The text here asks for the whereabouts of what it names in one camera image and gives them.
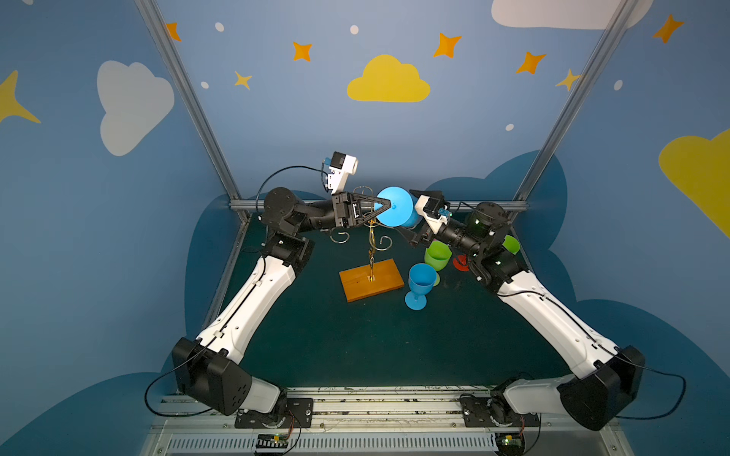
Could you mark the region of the right aluminium corner post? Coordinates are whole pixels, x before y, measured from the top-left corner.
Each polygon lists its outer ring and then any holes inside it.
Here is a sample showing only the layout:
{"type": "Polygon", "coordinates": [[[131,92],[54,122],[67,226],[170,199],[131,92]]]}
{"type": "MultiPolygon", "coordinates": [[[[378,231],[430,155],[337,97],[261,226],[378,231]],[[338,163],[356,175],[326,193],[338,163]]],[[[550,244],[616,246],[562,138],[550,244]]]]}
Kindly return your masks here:
{"type": "Polygon", "coordinates": [[[589,59],[587,59],[582,76],[577,81],[577,85],[570,91],[566,104],[564,104],[555,124],[551,131],[549,131],[549,135],[547,135],[547,140],[539,149],[527,174],[524,176],[524,179],[513,196],[511,210],[509,211],[509,223],[513,223],[521,213],[528,210],[528,198],[545,173],[549,162],[570,130],[584,102],[589,98],[589,94],[608,64],[612,54],[619,46],[625,32],[629,29],[629,20],[639,4],[640,2],[638,0],[623,0],[618,3],[597,45],[593,49],[589,59]]]}

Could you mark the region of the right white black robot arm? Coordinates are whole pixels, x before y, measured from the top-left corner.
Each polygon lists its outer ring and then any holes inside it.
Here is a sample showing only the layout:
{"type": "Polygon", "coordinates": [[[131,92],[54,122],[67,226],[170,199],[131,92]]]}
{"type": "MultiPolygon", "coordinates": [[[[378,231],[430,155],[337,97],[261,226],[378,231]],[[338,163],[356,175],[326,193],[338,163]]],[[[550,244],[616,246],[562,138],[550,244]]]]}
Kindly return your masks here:
{"type": "Polygon", "coordinates": [[[530,323],[570,368],[563,377],[500,385],[489,402],[492,422],[509,426],[520,415],[561,414],[600,431],[636,399],[643,354],[631,346],[619,348],[549,292],[506,247],[509,220],[501,206],[484,201],[460,222],[440,193],[420,192],[414,211],[425,222],[414,239],[440,241],[464,255],[475,278],[530,323]]]}

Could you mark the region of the orange wooden rack base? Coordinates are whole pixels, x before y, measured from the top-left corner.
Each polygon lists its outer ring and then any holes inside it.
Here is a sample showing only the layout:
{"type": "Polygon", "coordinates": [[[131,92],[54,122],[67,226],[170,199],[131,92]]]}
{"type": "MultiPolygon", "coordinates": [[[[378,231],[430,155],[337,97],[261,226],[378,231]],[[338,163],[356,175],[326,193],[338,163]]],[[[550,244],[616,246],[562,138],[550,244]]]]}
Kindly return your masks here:
{"type": "Polygon", "coordinates": [[[348,303],[402,289],[405,285],[391,258],[340,272],[340,282],[348,303]]]}

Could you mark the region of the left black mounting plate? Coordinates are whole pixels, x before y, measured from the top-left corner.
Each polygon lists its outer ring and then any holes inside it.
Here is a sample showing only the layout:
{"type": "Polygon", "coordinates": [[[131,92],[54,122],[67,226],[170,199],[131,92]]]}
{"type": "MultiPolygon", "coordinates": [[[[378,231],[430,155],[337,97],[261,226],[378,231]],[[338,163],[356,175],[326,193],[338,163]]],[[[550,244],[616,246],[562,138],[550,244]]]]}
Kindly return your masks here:
{"type": "Polygon", "coordinates": [[[309,429],[312,425],[314,400],[312,398],[287,398],[286,405],[278,404],[270,413],[239,410],[236,429],[309,429]]]}

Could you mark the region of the red wine glass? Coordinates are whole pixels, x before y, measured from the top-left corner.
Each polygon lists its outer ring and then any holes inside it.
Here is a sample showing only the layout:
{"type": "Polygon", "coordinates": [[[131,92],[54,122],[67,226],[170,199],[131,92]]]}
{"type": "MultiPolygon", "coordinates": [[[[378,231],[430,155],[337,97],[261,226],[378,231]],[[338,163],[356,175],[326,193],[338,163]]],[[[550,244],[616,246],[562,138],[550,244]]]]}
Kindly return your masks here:
{"type": "Polygon", "coordinates": [[[455,256],[452,260],[452,265],[460,272],[467,272],[470,269],[469,259],[466,255],[455,256]]]}

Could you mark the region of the black mounting plate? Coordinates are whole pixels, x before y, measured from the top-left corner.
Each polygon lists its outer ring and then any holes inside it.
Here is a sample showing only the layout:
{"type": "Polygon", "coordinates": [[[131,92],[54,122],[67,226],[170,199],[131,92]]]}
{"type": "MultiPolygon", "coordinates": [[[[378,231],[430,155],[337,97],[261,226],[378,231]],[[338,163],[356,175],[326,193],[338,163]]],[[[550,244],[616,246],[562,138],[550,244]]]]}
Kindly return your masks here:
{"type": "Polygon", "coordinates": [[[270,413],[239,410],[236,429],[309,429],[312,425],[314,400],[312,398],[287,398],[286,405],[278,404],[270,413]]]}
{"type": "Polygon", "coordinates": [[[467,428],[536,428],[540,424],[537,415],[518,414],[501,396],[464,393],[458,402],[467,428]]]}

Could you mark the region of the left aluminium corner post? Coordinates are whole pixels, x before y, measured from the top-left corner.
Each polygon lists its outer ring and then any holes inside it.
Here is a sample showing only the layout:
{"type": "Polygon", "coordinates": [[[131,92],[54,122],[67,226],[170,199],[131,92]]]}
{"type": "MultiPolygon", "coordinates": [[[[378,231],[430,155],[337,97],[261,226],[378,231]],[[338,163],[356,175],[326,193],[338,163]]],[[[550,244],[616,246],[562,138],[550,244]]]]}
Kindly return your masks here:
{"type": "Polygon", "coordinates": [[[240,200],[241,195],[233,173],[224,157],[224,152],[222,152],[222,148],[215,137],[211,125],[203,112],[201,103],[190,82],[180,54],[176,49],[175,41],[168,32],[167,24],[163,20],[163,15],[157,2],[136,0],[135,4],[182,98],[182,102],[203,143],[203,147],[228,195],[229,202],[232,203],[232,201],[240,200]]]}

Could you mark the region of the aluminium corner post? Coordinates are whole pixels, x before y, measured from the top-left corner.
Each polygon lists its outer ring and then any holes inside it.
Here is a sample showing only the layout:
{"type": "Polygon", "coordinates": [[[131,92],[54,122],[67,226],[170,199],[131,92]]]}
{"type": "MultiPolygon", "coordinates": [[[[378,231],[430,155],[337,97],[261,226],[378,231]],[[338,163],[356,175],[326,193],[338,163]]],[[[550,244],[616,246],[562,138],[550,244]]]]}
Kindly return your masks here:
{"type": "Polygon", "coordinates": [[[638,0],[623,0],[618,3],[597,45],[593,49],[589,59],[587,59],[582,76],[577,81],[577,85],[570,91],[566,104],[564,104],[555,124],[551,131],[549,131],[549,135],[547,135],[547,140],[539,149],[527,174],[524,176],[524,179],[513,196],[511,210],[509,211],[509,223],[513,223],[521,213],[528,210],[528,198],[545,173],[549,162],[570,130],[584,102],[589,98],[589,94],[608,64],[612,54],[619,46],[625,32],[629,29],[629,20],[639,4],[640,2],[638,0]]]}
{"type": "Polygon", "coordinates": [[[135,4],[182,98],[182,102],[203,143],[203,147],[228,195],[229,202],[232,203],[232,201],[240,200],[241,195],[233,173],[224,157],[224,152],[222,152],[222,148],[215,137],[211,125],[203,112],[201,103],[190,82],[180,54],[176,49],[175,41],[168,32],[167,24],[163,20],[163,15],[157,2],[136,0],[135,4]]]}

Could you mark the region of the horizontal aluminium back rail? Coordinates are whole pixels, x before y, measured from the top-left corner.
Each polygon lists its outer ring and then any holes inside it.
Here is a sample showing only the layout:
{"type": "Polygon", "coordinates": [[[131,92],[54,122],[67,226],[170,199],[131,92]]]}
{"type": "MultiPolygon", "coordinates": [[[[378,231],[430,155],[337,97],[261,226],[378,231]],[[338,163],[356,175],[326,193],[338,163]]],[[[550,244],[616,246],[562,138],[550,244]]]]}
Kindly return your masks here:
{"type": "MultiPolygon", "coordinates": [[[[528,203],[525,201],[495,201],[494,204],[502,207],[507,212],[526,212],[528,203]]],[[[467,212],[475,209],[479,205],[479,201],[456,201],[450,203],[451,212],[467,212]]],[[[229,203],[232,210],[257,212],[263,210],[263,202],[258,203],[254,199],[232,199],[229,203]]]]}

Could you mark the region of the green wine glass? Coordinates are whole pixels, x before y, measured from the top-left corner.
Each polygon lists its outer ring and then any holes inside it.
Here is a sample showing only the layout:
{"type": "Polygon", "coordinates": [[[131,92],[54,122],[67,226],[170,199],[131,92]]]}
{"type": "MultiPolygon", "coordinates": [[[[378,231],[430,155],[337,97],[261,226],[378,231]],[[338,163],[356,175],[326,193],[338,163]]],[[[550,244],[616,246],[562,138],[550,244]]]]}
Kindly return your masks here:
{"type": "Polygon", "coordinates": [[[503,241],[504,248],[513,255],[517,255],[521,251],[521,244],[516,237],[506,235],[503,241]]]}
{"type": "Polygon", "coordinates": [[[432,241],[424,253],[424,262],[436,271],[435,286],[438,286],[441,279],[439,272],[446,268],[452,258],[450,246],[444,242],[432,241]]]}

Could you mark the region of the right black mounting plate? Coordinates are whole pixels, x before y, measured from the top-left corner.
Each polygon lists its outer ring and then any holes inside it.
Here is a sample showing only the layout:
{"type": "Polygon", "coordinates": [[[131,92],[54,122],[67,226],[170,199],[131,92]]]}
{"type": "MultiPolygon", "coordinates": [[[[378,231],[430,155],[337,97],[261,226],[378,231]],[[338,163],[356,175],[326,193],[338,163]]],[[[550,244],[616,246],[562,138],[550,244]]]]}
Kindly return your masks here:
{"type": "Polygon", "coordinates": [[[464,393],[458,402],[467,428],[536,428],[540,424],[537,415],[518,414],[501,396],[464,393]]]}

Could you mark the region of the aluminium front base rails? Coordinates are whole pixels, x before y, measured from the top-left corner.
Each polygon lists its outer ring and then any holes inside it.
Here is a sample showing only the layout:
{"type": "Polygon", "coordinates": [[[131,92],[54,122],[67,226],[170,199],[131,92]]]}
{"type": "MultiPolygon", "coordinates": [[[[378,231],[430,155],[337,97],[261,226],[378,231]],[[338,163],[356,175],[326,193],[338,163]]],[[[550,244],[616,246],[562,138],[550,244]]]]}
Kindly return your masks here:
{"type": "Polygon", "coordinates": [[[144,455],[630,455],[616,421],[588,431],[570,417],[540,414],[537,427],[466,427],[460,395],[486,387],[293,388],[312,398],[309,429],[236,429],[223,416],[180,394],[160,404],[144,455]]]}

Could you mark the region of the blue wine glass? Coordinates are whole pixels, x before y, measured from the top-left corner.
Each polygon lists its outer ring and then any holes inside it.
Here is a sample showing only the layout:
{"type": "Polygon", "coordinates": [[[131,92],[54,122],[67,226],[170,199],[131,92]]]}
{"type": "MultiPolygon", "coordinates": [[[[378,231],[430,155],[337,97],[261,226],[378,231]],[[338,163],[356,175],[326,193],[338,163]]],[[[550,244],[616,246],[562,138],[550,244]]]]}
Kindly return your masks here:
{"type": "Polygon", "coordinates": [[[413,228],[418,224],[420,216],[416,213],[414,196],[404,188],[391,186],[381,190],[378,198],[388,200],[391,207],[379,214],[376,219],[391,228],[413,228]]]}
{"type": "Polygon", "coordinates": [[[413,311],[423,310],[428,303],[427,294],[433,290],[437,272],[426,263],[418,263],[409,271],[409,289],[405,296],[406,306],[413,311]]]}

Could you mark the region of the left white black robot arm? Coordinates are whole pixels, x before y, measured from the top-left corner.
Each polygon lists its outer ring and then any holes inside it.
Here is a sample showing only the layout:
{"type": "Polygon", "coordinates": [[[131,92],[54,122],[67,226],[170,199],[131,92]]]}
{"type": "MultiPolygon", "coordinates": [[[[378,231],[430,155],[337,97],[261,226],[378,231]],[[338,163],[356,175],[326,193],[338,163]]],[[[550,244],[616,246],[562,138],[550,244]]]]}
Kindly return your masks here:
{"type": "Polygon", "coordinates": [[[195,339],[181,338],[172,350],[180,393],[223,415],[244,409],[281,420],[283,390],[240,364],[260,323],[311,257],[315,244],[304,233],[363,226],[393,207],[389,199],[359,193],[305,203],[285,187],[269,191],[260,220],[270,234],[253,272],[221,315],[195,339]]]}

